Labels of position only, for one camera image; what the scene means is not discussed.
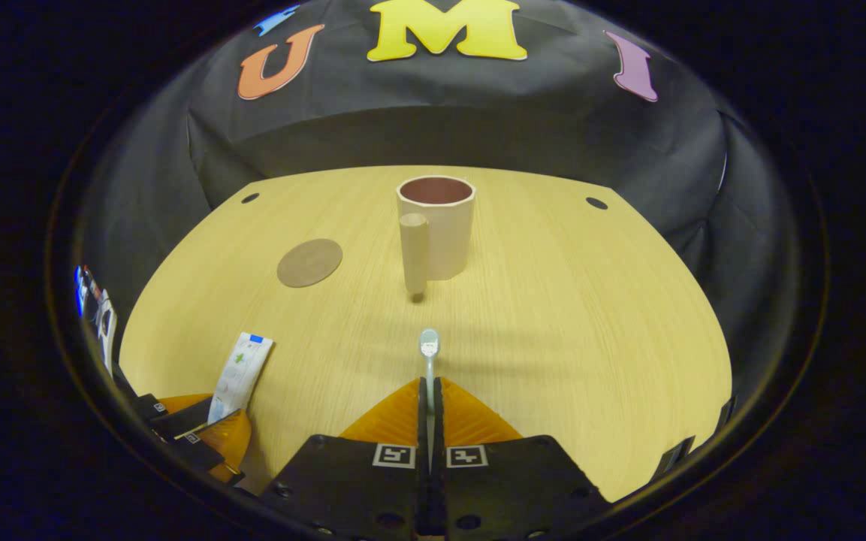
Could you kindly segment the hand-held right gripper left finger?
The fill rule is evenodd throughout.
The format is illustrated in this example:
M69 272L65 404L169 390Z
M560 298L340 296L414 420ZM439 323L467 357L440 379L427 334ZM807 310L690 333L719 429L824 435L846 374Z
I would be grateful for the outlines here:
M258 500L306 541L413 541L426 453L409 445L309 436Z

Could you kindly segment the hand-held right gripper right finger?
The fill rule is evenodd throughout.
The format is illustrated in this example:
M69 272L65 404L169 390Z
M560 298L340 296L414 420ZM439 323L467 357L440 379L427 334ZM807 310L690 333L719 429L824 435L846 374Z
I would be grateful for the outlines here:
M611 510L600 490L550 435L457 445L462 424L496 428L494 413L447 378L436 381L442 414L439 485L445 541L575 541Z

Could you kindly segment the white toothpaste tube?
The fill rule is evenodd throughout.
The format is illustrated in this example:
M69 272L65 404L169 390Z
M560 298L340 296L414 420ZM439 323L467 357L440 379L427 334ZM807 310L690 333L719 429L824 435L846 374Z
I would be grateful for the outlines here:
M274 345L275 341L270 338L240 333L214 387L207 425L215 424L236 411L246 410Z

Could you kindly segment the pale green toothbrush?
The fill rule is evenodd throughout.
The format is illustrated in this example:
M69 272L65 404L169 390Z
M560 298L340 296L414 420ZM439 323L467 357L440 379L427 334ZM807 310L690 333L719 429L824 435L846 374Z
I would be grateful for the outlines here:
M436 426L436 398L435 398L435 362L440 350L439 332L433 328L425 328L420 333L419 339L420 354L425 363L425 397L426 397L426 414L425 428L427 429L427 452L428 452L428 470L432 473L433 470L433 451L435 451L435 426Z

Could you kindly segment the round brown coaster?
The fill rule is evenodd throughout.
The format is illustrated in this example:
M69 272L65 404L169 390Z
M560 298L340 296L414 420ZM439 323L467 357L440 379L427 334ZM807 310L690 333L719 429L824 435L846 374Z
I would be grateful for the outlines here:
M326 280L341 264L339 243L319 237L292 247L276 268L276 277L286 287L303 288Z

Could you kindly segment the beige cup with handle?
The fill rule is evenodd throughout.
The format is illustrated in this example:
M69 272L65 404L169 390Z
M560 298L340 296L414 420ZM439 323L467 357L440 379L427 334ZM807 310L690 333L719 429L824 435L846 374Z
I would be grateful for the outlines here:
M418 176L396 198L406 291L416 297L466 267L476 188L454 176Z

